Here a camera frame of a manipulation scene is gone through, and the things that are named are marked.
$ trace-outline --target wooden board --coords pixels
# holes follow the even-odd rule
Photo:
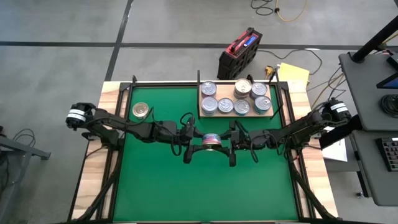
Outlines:
[[[271,94],[269,91],[269,85],[267,86],[267,93],[265,94],[265,96],[267,96],[268,98],[271,99]],[[217,84],[217,93],[215,95],[215,98],[217,101],[219,101],[222,98],[229,98],[230,100],[232,100],[232,102],[236,102],[239,99],[236,99],[234,96],[234,88],[235,88],[235,83],[231,83],[231,84]],[[202,101],[203,97],[202,95],[199,96],[199,114],[201,117],[207,117],[207,118],[221,118],[221,117],[239,117],[239,115],[237,115],[234,111],[230,112],[229,114],[222,114],[220,112],[216,112],[216,114],[214,114],[213,116],[206,116],[203,114],[202,112],[202,108],[201,108],[201,101]],[[250,104],[250,110],[249,112],[245,115],[246,117],[271,117],[272,115],[274,115],[274,109],[271,105],[271,108],[269,108],[269,110],[264,113],[264,114],[257,114],[254,112],[253,108],[254,108],[254,100],[252,100],[249,96],[246,97],[244,100],[246,100],[247,102],[249,102]]]
[[[308,101],[307,92],[305,87],[307,86],[307,81],[302,82],[288,82],[290,99],[292,100],[293,111],[295,119],[300,119],[301,117],[307,115],[311,111],[310,103]],[[106,109],[110,113],[114,113],[116,108],[116,102],[118,100],[120,82],[104,82],[101,98],[99,99],[99,108]],[[121,113],[124,112],[126,107],[126,98],[123,99]],[[284,103],[284,113],[286,118],[286,123],[289,124],[291,120],[289,119],[289,113],[287,112],[286,103]],[[311,139],[310,145],[319,147],[319,141],[316,139]],[[97,149],[99,146],[98,142],[91,142],[88,146],[88,153]],[[308,181],[310,183],[310,188],[312,192],[317,196],[322,205],[334,216],[338,216],[335,201],[333,198],[333,192],[331,191],[328,174],[326,172],[325,162],[323,161],[323,156],[321,150],[306,147],[303,152],[303,158],[305,163],[305,168],[307,171]],[[73,209],[72,219],[78,218],[84,213],[84,211],[90,206],[91,202],[94,200],[96,194],[100,191],[101,181],[103,177],[103,170],[106,160],[106,153],[99,153],[95,157],[89,158],[83,167],[83,174],[81,177],[78,195],[75,202],[75,207]],[[308,208],[306,203],[306,198],[301,189],[299,189],[300,199],[303,207],[303,214],[308,217]],[[104,206],[104,214],[107,214],[109,208],[109,197],[106,198],[106,203]]]

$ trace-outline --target can lid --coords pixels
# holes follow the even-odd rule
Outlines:
[[[213,97],[205,97],[201,101],[201,108],[204,109],[205,111],[214,111],[217,110],[217,100]]]
[[[229,113],[234,109],[234,102],[229,98],[222,98],[218,102],[218,109],[224,113]]]
[[[271,108],[271,99],[266,96],[257,97],[254,104],[260,110],[269,110]]]
[[[251,83],[245,78],[236,80],[235,89],[240,93],[249,93],[251,90]]]
[[[267,86],[263,83],[253,83],[251,91],[256,95],[265,95],[267,93]]]
[[[217,91],[217,85],[213,82],[204,82],[201,85],[201,92],[205,95],[214,95]]]
[[[147,115],[148,113],[148,105],[146,103],[140,102],[140,103],[136,103],[133,107],[132,107],[132,113],[134,116],[136,116],[137,118],[143,118]]]
[[[235,102],[234,109],[237,113],[246,114],[250,110],[250,104],[246,100],[238,100]]]

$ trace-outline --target white paper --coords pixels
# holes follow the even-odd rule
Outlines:
[[[333,128],[326,127],[325,130],[331,131]],[[322,150],[322,154],[324,158],[334,159],[337,161],[347,162],[347,152],[346,152],[346,143],[345,140],[342,139],[338,142],[335,142],[331,146],[328,146]]]

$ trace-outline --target desk leg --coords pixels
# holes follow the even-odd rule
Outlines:
[[[351,142],[354,142],[354,137],[352,136],[352,134],[349,135],[349,140]],[[362,188],[363,196],[366,198],[372,197],[371,192],[368,190],[369,189],[368,180],[366,179],[365,173],[362,171],[363,166],[362,166],[361,158],[359,158],[358,150],[357,150],[355,144],[352,144],[352,146],[353,146],[353,150],[354,150],[355,159],[356,159],[356,161],[358,163],[358,167],[359,167],[359,171],[356,172],[356,175],[358,176],[358,180],[359,180],[359,184],[361,185],[361,188]]]
[[[42,160],[49,159],[49,157],[51,155],[50,152],[44,152],[44,151],[41,151],[40,149],[26,146],[24,144],[15,142],[11,139],[8,139],[8,138],[2,137],[2,136],[0,136],[0,146],[15,150],[15,151],[24,151],[27,153],[31,153],[33,156],[40,156],[40,158],[42,158]]]

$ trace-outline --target wooden tray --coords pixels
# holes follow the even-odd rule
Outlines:
[[[267,89],[268,89],[267,93],[266,93],[266,96],[268,96],[268,98],[271,99],[269,85],[266,85],[266,86],[267,86]],[[217,93],[215,95],[216,100],[219,101],[222,98],[229,98],[235,103],[238,99],[236,99],[235,96],[234,96],[234,88],[235,88],[235,83],[217,84]],[[271,108],[269,108],[269,110],[266,113],[264,113],[262,115],[256,114],[253,111],[254,100],[252,100],[248,96],[248,97],[245,98],[245,100],[249,102],[250,110],[245,116],[239,116],[234,111],[230,112],[229,114],[222,114],[222,113],[217,111],[216,114],[214,114],[213,116],[206,116],[206,115],[203,114],[202,108],[201,108],[202,99],[203,99],[203,97],[201,95],[201,91],[199,91],[199,102],[198,102],[199,105],[198,106],[199,106],[199,116],[200,117],[207,117],[207,118],[220,118],[220,117],[271,117],[272,115],[274,115],[274,110],[273,110],[272,105],[271,105]]]

